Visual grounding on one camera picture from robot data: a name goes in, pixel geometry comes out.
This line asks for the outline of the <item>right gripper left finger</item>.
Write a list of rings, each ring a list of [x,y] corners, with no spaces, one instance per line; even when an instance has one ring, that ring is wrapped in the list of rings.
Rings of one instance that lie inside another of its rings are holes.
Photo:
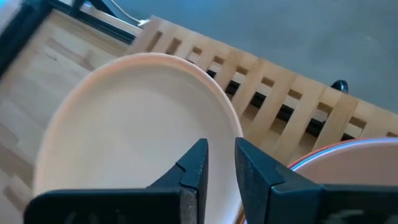
[[[204,224],[208,141],[199,139],[141,189],[63,189],[34,197],[24,224]]]

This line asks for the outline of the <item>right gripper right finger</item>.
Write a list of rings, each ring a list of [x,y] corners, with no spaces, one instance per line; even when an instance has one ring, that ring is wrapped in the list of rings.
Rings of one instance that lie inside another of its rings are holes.
[[[249,141],[235,141],[247,224],[398,224],[398,186],[318,184]]]

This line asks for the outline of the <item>terracotta plate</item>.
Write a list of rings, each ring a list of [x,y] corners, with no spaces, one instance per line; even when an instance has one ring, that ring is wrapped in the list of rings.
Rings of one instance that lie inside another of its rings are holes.
[[[339,142],[301,157],[289,168],[318,184],[398,186],[398,137]]]

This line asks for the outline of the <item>dusty pink plate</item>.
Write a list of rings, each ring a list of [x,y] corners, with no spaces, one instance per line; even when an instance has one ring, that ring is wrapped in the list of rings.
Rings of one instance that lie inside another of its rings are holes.
[[[45,130],[33,193],[147,187],[199,139],[208,141],[205,224],[235,224],[241,208],[234,141],[243,130],[203,70],[160,53],[121,57],[68,94]]]

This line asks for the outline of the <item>wooden slatted shelf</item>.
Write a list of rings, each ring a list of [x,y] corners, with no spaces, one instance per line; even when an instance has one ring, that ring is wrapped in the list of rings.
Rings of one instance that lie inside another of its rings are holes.
[[[245,137],[284,164],[348,139],[398,137],[398,114],[158,17],[129,54],[192,61],[230,97]]]

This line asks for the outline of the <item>small black knob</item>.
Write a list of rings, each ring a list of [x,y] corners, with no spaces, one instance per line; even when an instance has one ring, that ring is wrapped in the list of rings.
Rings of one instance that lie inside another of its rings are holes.
[[[345,80],[337,80],[330,87],[343,93],[348,93],[348,83]]]

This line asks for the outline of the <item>black aluminium table frame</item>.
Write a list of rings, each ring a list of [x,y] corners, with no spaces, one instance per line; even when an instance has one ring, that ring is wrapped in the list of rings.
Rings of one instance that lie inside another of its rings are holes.
[[[125,44],[132,43],[136,37],[135,34],[83,12],[82,7],[85,2],[89,2],[106,16],[114,16],[102,0],[72,0],[71,4],[61,2],[61,0],[24,0],[16,15],[0,34],[0,78],[52,11],[64,13]]]

